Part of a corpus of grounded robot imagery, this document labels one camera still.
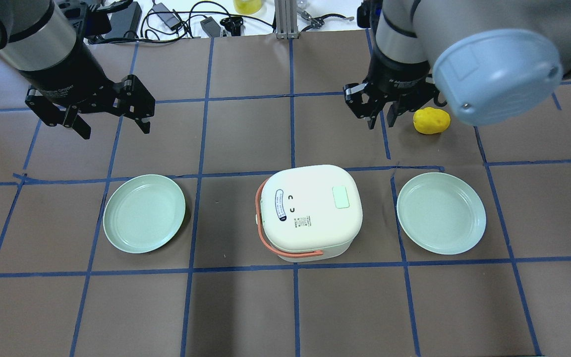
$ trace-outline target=blue cap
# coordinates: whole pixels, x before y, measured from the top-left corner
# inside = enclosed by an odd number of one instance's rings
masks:
[[[521,115],[561,83],[557,47],[536,32],[480,32],[447,48],[435,61],[433,81],[457,119],[486,125]]]

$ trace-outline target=round plate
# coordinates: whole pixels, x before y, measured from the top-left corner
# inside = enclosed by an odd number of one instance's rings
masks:
[[[439,254],[473,248],[486,229],[480,196],[455,176],[428,172],[410,179],[398,195],[398,220],[415,244]]]
[[[109,198],[103,229],[109,242],[127,253],[146,253],[168,242],[186,212],[182,190],[172,179],[144,175],[123,183]]]

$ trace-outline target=metal post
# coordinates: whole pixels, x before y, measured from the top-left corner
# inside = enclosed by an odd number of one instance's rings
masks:
[[[278,39],[299,38],[296,0],[275,0],[275,18],[277,19]]]

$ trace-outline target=yellow container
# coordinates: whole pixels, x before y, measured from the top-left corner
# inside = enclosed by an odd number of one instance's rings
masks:
[[[261,0],[234,0],[235,10],[240,14],[254,14],[261,9]]]

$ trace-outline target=orange handle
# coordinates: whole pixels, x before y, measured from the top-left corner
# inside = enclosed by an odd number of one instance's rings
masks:
[[[261,239],[261,242],[263,243],[263,245],[266,246],[266,248],[269,249],[269,251],[271,251],[274,254],[280,255],[281,257],[309,258],[309,257],[318,257],[319,255],[323,255],[322,250],[309,251],[307,253],[288,253],[287,251],[282,251],[282,250],[276,249],[275,247],[268,244],[268,242],[266,241],[266,238],[263,236],[263,225],[261,223],[261,208],[260,208],[260,203],[259,203],[259,201],[261,199],[261,192],[263,190],[263,186],[266,184],[267,181],[268,180],[263,181],[263,183],[261,184],[261,186],[257,190],[257,195],[254,197],[254,207],[256,208],[256,211],[257,211],[257,230],[259,232],[259,238]]]

